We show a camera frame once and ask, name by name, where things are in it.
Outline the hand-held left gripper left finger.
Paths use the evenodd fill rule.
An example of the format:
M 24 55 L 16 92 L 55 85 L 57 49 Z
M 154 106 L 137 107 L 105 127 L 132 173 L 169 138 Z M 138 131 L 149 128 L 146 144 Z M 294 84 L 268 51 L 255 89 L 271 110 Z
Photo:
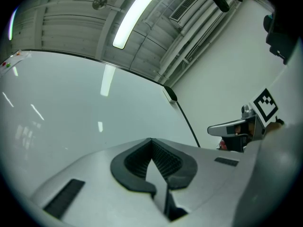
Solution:
M 61 227 L 164 227 L 166 218 L 149 193 L 133 192 L 112 176 L 110 163 L 116 155 L 145 140 L 135 140 L 80 157 L 42 185 L 31 201 L 42 208 L 51 225 Z M 69 182 L 83 182 L 60 219 L 49 214 L 47 206 L 57 201 Z

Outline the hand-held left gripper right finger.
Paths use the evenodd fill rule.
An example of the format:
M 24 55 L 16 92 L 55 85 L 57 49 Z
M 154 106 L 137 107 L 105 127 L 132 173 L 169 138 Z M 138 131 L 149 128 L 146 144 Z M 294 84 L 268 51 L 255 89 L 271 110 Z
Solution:
M 228 185 L 236 194 L 250 175 L 250 155 L 153 139 L 151 183 L 153 200 L 169 220 L 190 214 Z

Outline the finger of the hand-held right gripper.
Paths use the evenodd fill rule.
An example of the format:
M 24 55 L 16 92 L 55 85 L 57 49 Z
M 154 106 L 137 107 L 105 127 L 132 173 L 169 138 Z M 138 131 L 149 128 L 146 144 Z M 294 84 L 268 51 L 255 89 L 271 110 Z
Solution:
M 238 119 L 218 125 L 209 126 L 207 133 L 212 136 L 253 136 L 255 133 L 256 116 Z

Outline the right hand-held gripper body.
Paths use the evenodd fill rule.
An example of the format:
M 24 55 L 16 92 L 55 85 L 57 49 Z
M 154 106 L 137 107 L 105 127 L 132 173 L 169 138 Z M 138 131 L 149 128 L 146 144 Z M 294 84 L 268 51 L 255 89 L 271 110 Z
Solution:
M 241 118 L 221 125 L 221 150 L 244 152 L 247 145 L 281 128 L 278 107 L 267 88 L 250 105 L 243 105 Z

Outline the black whiteboard eraser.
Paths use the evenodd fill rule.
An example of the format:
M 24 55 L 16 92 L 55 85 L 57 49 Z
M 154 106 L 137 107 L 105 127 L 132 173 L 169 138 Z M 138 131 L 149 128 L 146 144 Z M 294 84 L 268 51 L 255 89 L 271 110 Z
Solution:
M 178 101 L 178 98 L 177 98 L 176 94 L 174 93 L 174 91 L 170 87 L 164 86 L 163 87 L 163 93 L 164 93 L 165 97 L 167 98 L 167 100 L 171 104 L 174 104 Z

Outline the black-framed whiteboard on stand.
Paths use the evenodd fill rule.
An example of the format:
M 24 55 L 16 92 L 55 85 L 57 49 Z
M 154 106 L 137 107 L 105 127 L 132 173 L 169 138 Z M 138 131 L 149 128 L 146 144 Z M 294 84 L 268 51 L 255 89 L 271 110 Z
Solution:
M 78 158 L 144 138 L 197 146 L 163 86 L 107 63 L 35 51 L 0 78 L 0 163 L 25 196 Z

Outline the black body-worn device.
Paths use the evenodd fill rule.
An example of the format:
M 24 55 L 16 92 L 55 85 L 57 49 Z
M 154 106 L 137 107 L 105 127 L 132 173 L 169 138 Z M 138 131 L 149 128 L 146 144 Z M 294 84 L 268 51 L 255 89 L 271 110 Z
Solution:
M 269 51 L 280 57 L 286 65 L 291 58 L 298 40 L 298 32 L 293 22 L 287 22 L 278 11 L 263 19 L 263 27 L 267 32 L 266 43 Z

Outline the white ceiling pipe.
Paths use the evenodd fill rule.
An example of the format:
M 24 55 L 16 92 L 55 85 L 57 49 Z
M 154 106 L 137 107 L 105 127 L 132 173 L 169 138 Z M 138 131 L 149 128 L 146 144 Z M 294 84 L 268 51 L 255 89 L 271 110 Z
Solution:
M 208 36 L 216 29 L 218 24 L 227 16 L 231 15 L 240 5 L 239 2 L 232 3 L 232 9 L 230 12 L 223 13 L 216 10 L 209 18 L 203 23 L 202 27 L 198 30 L 197 34 L 191 39 L 188 46 L 184 49 L 182 54 L 176 59 L 169 69 L 166 69 L 165 75 L 162 76 L 161 84 L 165 84 L 169 80 L 170 76 L 174 73 L 179 65 L 183 63 L 189 65 L 191 63 L 192 56 L 200 48 L 202 43 L 208 38 Z
M 180 34 L 173 41 L 160 61 L 160 70 L 156 73 L 154 81 L 164 84 L 175 69 L 188 61 L 188 55 L 197 47 L 200 40 L 208 37 L 215 23 L 226 13 L 222 12 L 212 0 L 205 0 L 199 9 L 182 27 Z

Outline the white ceiling air vent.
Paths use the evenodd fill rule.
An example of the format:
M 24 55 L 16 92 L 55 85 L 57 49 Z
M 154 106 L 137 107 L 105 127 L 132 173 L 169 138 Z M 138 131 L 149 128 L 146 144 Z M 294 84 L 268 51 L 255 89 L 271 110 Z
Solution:
M 183 28 L 207 0 L 183 0 L 169 16 L 174 27 Z

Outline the long ceiling light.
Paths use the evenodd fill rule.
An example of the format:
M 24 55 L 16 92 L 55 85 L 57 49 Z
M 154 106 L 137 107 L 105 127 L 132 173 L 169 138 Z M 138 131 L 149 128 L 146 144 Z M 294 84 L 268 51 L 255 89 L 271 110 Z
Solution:
M 15 10 L 13 11 L 13 13 L 12 13 L 12 15 L 10 17 L 10 21 L 9 21 L 8 39 L 10 41 L 13 38 L 13 25 L 14 25 L 14 19 L 15 19 L 17 10 L 18 10 L 18 7 L 16 7 Z
M 120 27 L 115 35 L 112 45 L 118 49 L 124 49 L 126 42 L 138 22 L 140 16 L 152 0 L 135 0 L 127 11 Z

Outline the white paper sheet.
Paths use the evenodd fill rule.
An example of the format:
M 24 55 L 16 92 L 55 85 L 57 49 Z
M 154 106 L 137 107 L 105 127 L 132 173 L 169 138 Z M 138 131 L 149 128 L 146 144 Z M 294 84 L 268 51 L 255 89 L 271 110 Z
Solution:
M 13 74 L 17 77 L 18 76 L 18 70 L 16 68 L 16 65 L 23 60 L 27 60 L 29 58 L 32 58 L 32 56 L 35 54 L 33 51 L 22 51 L 19 50 L 16 53 L 10 55 L 7 59 L 5 59 L 3 62 L 10 63 L 10 67 L 2 66 L 3 62 L 0 63 L 0 78 L 4 77 L 8 72 L 13 72 Z

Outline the round metal ceiling disc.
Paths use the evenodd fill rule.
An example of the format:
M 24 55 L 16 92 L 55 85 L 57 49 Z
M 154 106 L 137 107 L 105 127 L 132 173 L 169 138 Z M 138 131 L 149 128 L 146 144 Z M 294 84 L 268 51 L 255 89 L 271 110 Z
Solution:
M 107 0 L 93 0 L 92 7 L 94 10 L 101 10 L 106 8 Z

